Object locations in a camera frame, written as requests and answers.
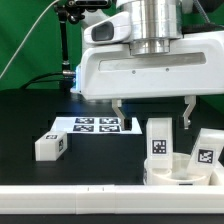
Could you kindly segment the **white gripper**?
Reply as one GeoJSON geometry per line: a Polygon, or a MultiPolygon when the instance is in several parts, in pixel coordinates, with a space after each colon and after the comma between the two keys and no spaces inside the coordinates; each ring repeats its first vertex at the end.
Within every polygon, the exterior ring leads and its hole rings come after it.
{"type": "Polygon", "coordinates": [[[112,109],[121,129],[132,129],[122,109],[128,98],[185,96],[183,125],[196,97],[224,93],[224,31],[188,34],[170,43],[165,54],[133,56],[127,44],[97,46],[81,60],[80,89],[87,99],[113,99],[112,109]]]}

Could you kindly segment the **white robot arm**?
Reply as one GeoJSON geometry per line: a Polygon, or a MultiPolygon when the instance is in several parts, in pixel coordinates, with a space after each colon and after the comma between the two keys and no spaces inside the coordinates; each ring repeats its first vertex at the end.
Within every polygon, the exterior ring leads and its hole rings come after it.
{"type": "Polygon", "coordinates": [[[224,93],[224,31],[182,32],[181,14],[197,3],[117,0],[116,15],[89,19],[73,90],[110,100],[124,130],[131,128],[124,99],[183,96],[188,126],[198,95],[224,93]]]}

